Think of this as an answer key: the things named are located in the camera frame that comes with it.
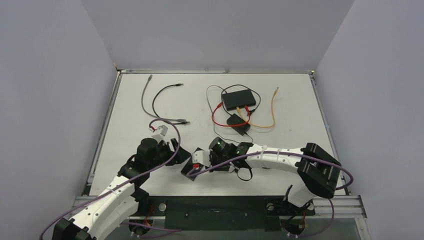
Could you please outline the black power brick adapter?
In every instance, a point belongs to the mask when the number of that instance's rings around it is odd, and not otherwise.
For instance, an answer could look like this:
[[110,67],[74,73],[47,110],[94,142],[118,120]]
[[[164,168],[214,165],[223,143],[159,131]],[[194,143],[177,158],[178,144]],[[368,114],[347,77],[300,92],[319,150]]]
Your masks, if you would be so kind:
[[237,114],[232,114],[227,120],[227,125],[229,125],[233,130],[235,130],[238,134],[241,136],[244,136],[247,134],[247,132],[250,130],[251,125],[247,123],[245,120],[243,120],[240,116]]

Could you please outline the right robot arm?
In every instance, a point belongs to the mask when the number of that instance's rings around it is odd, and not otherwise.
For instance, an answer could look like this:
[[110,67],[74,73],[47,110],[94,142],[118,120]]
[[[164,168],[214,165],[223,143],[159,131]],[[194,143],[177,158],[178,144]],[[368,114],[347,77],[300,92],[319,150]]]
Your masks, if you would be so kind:
[[341,164],[318,144],[308,142],[300,148],[272,148],[250,142],[238,145],[216,137],[204,153],[195,153],[196,162],[207,168],[234,166],[236,169],[271,169],[297,174],[300,181],[292,184],[282,199],[283,209],[296,213],[314,197],[334,197]]

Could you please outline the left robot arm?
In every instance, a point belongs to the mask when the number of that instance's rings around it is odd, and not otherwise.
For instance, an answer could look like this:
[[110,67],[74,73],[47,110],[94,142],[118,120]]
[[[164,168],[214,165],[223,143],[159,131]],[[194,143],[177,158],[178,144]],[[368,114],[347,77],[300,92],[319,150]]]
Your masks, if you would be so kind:
[[62,217],[53,228],[54,240],[103,240],[132,214],[149,209],[149,193],[141,189],[153,169],[182,164],[192,155],[173,138],[170,142],[144,138],[107,188],[84,203],[69,219]]

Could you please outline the ribbed black network switch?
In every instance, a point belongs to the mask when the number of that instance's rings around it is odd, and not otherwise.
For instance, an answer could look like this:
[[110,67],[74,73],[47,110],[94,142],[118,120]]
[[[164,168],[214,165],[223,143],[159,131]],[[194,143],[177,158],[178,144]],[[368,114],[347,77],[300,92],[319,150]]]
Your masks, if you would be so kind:
[[[193,170],[193,165],[197,164],[196,162],[193,161],[193,156],[194,156],[194,152],[191,154],[191,157],[186,161],[184,167],[181,169],[180,173],[185,176],[186,178],[188,178],[191,181],[195,181],[196,176],[192,176],[192,177],[188,177],[187,174]],[[192,173],[198,173],[203,169],[204,165],[200,164],[199,167],[197,169],[195,169]]]

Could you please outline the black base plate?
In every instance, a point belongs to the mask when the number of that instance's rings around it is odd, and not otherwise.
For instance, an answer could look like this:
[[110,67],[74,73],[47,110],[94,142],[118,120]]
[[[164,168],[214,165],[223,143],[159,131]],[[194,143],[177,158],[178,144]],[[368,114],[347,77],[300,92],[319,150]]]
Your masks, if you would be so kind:
[[140,216],[152,210],[164,226],[184,231],[279,231],[285,218],[314,216],[312,203],[301,209],[283,196],[150,196]]

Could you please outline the black Mercury switch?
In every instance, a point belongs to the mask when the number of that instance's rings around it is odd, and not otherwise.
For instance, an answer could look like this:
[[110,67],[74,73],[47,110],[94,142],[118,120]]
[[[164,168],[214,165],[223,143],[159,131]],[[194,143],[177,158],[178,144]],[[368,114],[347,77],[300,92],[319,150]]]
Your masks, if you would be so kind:
[[252,107],[257,104],[251,90],[238,90],[222,94],[222,102],[227,111],[235,110],[237,107]]

